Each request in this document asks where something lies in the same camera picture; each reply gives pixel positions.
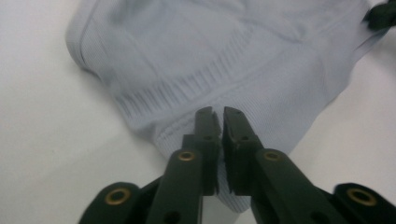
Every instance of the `white background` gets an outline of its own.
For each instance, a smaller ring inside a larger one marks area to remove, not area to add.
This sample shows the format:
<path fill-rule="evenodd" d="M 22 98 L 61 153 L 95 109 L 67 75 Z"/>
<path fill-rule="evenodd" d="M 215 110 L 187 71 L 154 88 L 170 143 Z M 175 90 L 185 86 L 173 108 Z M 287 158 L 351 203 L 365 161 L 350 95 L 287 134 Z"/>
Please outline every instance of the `white background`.
<path fill-rule="evenodd" d="M 0 223 L 77 223 L 103 187 L 142 187 L 165 168 L 69 56 L 64 32 L 78 2 L 0 2 Z M 290 156 L 320 188 L 356 182 L 396 203 L 395 131 L 396 29 Z M 204 207 L 204 223 L 255 223 L 214 197 Z"/>

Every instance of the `light gray fabric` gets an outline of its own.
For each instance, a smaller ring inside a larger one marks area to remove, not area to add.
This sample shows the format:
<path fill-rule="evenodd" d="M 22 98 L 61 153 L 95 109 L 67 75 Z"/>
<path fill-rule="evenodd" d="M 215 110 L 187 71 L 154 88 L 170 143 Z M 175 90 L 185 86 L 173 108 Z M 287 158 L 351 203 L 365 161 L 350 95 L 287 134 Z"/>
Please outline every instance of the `light gray fabric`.
<path fill-rule="evenodd" d="M 84 0 L 66 34 L 78 65 L 108 87 L 131 129 L 166 157 L 194 112 L 245 112 L 266 147 L 290 152 L 380 38 L 363 0 Z M 249 197 L 219 198 L 235 212 Z"/>

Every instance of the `black plastic part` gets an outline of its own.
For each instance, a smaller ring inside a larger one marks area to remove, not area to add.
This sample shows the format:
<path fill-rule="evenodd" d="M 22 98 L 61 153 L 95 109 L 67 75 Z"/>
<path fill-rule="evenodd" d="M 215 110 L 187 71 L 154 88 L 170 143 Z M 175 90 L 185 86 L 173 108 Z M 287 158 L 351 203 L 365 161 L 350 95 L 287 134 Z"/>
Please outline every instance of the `black plastic part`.
<path fill-rule="evenodd" d="M 267 223 L 348 223 L 283 152 L 261 149 L 255 155 L 253 213 Z"/>
<path fill-rule="evenodd" d="M 149 211 L 160 186 L 161 178 L 157 178 L 139 190 L 137 206 L 134 208 L 134 224 L 145 224 Z"/>
<path fill-rule="evenodd" d="M 116 183 L 99 192 L 83 214 L 79 224 L 126 224 L 136 220 L 139 188 Z"/>
<path fill-rule="evenodd" d="M 338 185 L 332 196 L 332 202 L 349 223 L 396 223 L 395 206 L 372 189 L 362 185 Z"/>
<path fill-rule="evenodd" d="M 230 190 L 235 195 L 249 195 L 252 182 L 251 161 L 255 152 L 263 146 L 242 111 L 224 108 L 222 144 Z"/>
<path fill-rule="evenodd" d="M 150 207 L 147 224 L 199 224 L 202 215 L 201 152 L 175 151 Z"/>
<path fill-rule="evenodd" d="M 373 31 L 387 29 L 396 25 L 396 1 L 389 1 L 373 7 L 364 18 Z"/>
<path fill-rule="evenodd" d="M 204 195 L 209 196 L 219 192 L 218 160 L 220 151 L 220 128 L 216 113 L 212 107 L 206 107 L 195 113 L 194 134 L 186 134 L 182 148 L 199 150 L 204 158 L 203 186 Z"/>

